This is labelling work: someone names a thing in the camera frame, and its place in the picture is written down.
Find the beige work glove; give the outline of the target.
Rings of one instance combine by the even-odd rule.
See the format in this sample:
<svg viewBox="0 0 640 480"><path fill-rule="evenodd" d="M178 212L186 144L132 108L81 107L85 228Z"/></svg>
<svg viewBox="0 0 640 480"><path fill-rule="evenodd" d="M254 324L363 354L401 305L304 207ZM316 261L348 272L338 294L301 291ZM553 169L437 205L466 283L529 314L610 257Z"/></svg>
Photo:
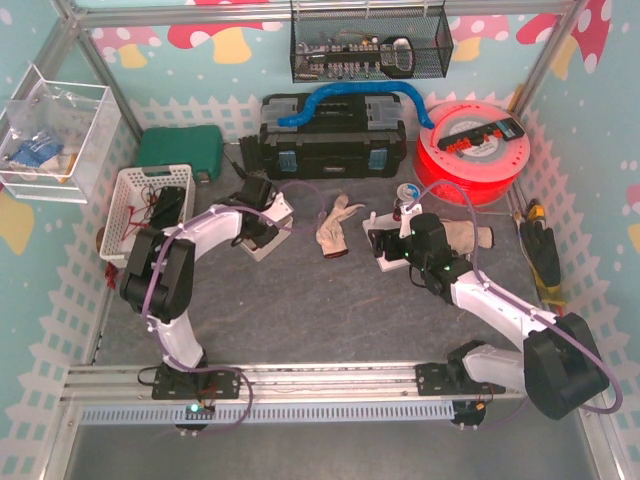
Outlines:
<svg viewBox="0 0 640 480"><path fill-rule="evenodd" d="M364 204L351 204L349 197L342 193L334 201L332 210L316 231L316 241L327 259L334 259L348 253L341 223L351 218Z"/></svg>
<svg viewBox="0 0 640 480"><path fill-rule="evenodd" d="M450 247L458 254L471 254L474 249L474 226L470 220L449 220L442 219L446 238ZM478 227L478 246L484 249L491 249L494 246L493 230L490 227Z"/></svg>

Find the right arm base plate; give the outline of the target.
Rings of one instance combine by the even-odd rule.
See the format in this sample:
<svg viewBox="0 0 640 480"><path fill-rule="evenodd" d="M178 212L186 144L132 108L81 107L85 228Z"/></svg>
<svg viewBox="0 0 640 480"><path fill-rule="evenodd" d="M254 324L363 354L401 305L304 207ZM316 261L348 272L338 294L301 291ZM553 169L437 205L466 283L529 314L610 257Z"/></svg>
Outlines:
<svg viewBox="0 0 640 480"><path fill-rule="evenodd" d="M420 396L504 394L506 388L471 379L460 363L423 363L414 366Z"/></svg>

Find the orange black pliers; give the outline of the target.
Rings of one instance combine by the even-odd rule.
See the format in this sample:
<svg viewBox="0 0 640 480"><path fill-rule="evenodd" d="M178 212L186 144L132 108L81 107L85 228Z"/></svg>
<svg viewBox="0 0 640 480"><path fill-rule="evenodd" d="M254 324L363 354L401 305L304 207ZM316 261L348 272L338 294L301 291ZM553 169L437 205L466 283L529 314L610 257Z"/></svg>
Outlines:
<svg viewBox="0 0 640 480"><path fill-rule="evenodd" d="M534 281L540 301L550 310L562 316L566 301L561 288L561 275L557 272L552 272L550 275L541 276L535 270Z"/></svg>

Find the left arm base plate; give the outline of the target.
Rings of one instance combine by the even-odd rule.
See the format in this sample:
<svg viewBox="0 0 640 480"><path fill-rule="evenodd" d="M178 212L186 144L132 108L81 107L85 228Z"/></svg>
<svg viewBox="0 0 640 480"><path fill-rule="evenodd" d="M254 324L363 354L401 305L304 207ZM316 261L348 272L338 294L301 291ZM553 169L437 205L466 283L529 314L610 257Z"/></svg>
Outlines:
<svg viewBox="0 0 640 480"><path fill-rule="evenodd" d="M162 365L155 373L151 397L154 400L236 400L240 386L238 373L181 372Z"/></svg>

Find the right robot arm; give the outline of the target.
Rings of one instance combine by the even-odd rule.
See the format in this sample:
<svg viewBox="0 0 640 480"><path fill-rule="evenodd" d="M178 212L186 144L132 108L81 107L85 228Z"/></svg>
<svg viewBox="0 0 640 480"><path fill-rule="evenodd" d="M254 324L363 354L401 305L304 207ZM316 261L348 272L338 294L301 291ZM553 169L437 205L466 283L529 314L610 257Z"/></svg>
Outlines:
<svg viewBox="0 0 640 480"><path fill-rule="evenodd" d="M450 244L433 213L371 214L363 229L381 270L405 264L411 282L446 303L477 316L514 350L484 342L459 348L447 363L443 384L494 384L525 394L546 417L558 420L607 390L611 378L586 321L556 316L522 300L476 271Z"/></svg>

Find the white peg base plate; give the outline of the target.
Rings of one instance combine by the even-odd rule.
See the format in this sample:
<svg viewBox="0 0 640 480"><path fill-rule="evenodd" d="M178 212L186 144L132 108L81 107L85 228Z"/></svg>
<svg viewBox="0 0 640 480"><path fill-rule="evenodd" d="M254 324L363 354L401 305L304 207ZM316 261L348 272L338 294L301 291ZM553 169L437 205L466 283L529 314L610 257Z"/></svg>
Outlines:
<svg viewBox="0 0 640 480"><path fill-rule="evenodd" d="M400 216L393 213L378 215L372 211L362 222L373 255L382 272L388 272L409 265L413 252L410 220L412 213L402 211Z"/></svg>

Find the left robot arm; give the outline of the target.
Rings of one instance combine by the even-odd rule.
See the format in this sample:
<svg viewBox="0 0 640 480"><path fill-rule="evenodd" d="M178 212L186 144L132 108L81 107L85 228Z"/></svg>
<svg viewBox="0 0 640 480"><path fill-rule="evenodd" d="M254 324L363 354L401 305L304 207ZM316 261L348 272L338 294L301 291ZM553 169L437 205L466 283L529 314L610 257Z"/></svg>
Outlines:
<svg viewBox="0 0 640 480"><path fill-rule="evenodd" d="M164 365L189 373L205 369L205 351L188 315L196 261L220 245L243 242L259 259L282 243L292 226L293 207L284 193L250 176L240 191L188 221L137 233L120 296L154 334Z"/></svg>

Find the white spring box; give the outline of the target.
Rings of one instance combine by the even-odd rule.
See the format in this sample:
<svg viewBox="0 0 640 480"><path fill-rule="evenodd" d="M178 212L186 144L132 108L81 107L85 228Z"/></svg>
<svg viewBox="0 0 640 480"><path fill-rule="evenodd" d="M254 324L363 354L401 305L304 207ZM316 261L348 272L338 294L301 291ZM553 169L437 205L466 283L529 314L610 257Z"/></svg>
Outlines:
<svg viewBox="0 0 640 480"><path fill-rule="evenodd" d="M243 240L240 243L240 247L254 261L260 262L280 246L289 236L289 232L279 230L278 233L262 247L259 247L253 240L249 239Z"/></svg>

